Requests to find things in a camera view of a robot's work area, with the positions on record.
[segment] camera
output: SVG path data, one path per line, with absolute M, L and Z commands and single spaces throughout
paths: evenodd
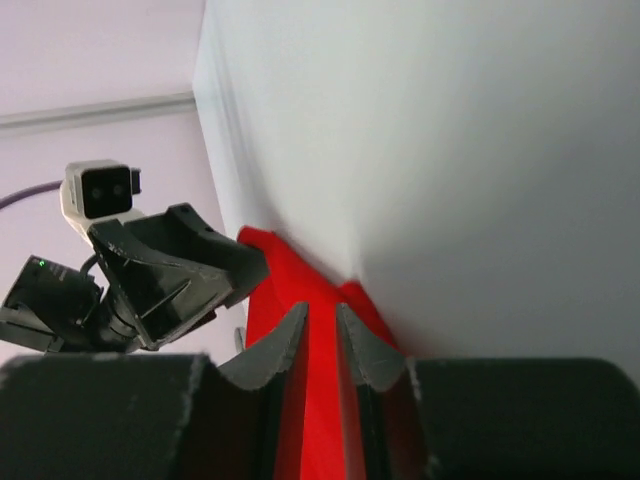
M 133 208 L 133 196 L 140 192 L 139 169 L 114 160 L 74 162 L 60 186 L 60 207 L 67 223 L 91 244 L 87 231 L 94 223 L 144 217 Z
M 128 212 L 140 193 L 140 170 L 113 160 L 71 163 L 65 173 L 71 204 L 88 220 Z

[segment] cable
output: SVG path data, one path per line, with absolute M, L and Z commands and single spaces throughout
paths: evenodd
M 21 200 L 26 200 L 27 198 L 35 197 L 36 195 L 40 195 L 41 193 L 48 193 L 60 190 L 60 185 L 62 182 L 49 182 L 44 183 L 42 185 L 36 185 L 35 187 L 25 188 L 24 190 L 20 190 L 19 192 L 12 193 L 11 195 L 7 195 L 6 197 L 0 198 L 0 210 L 4 210 L 5 208 L 17 203 Z
M 89 270 L 91 270 L 96 263 L 98 263 L 98 256 L 97 255 L 91 255 L 87 259 L 87 261 L 84 262 L 82 264 L 82 266 L 80 267 L 80 273 L 88 275 L 89 274 Z

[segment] red cloth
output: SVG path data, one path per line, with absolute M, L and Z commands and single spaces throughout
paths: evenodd
M 338 303 L 347 303 L 373 333 L 391 333 L 357 282 L 336 287 L 271 232 L 245 227 L 238 241 L 264 252 L 270 275 L 249 298 L 247 346 L 267 335 L 298 302 L 309 304 L 309 360 L 302 434 L 301 480 L 343 480 L 345 458 L 338 390 Z

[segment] purple cable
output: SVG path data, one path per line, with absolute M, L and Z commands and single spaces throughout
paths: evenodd
M 36 195 L 40 195 L 41 193 L 53 192 L 60 189 L 60 185 L 62 182 L 50 182 L 44 183 L 42 185 L 36 185 L 35 187 L 25 188 L 24 190 L 20 190 L 19 192 L 12 193 L 11 195 L 7 195 L 4 198 L 0 198 L 0 210 L 4 210 L 5 208 L 13 205 L 20 200 L 25 200 L 30 197 L 34 197 Z

